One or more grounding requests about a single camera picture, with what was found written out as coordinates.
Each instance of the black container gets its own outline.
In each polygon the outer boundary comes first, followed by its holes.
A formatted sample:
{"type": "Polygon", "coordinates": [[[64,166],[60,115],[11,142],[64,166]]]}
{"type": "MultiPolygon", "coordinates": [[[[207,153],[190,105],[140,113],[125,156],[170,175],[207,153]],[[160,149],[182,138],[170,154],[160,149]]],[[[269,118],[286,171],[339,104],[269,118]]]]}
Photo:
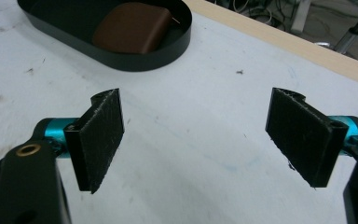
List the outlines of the black container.
{"type": "Polygon", "coordinates": [[[181,0],[18,0],[34,27],[109,67],[124,71],[159,68],[180,57],[190,43],[192,16],[181,0]],[[166,7],[180,23],[170,26],[159,47],[146,54],[114,53],[92,45],[105,15],[126,2],[166,7]]]}

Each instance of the white tabletop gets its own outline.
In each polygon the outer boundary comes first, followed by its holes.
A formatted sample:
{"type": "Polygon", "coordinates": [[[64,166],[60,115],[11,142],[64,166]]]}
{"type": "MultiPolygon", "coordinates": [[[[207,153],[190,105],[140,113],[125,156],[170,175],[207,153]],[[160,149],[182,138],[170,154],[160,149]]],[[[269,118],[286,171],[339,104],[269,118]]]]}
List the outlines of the white tabletop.
{"type": "Polygon", "coordinates": [[[358,82],[196,13],[183,56],[129,73],[0,0],[0,159],[39,120],[79,117],[91,95],[120,88],[126,132],[101,188],[78,191],[70,160],[58,160],[76,224],[345,223],[354,160],[339,157],[328,188],[310,188],[265,132],[272,87],[358,117],[358,82]]]}

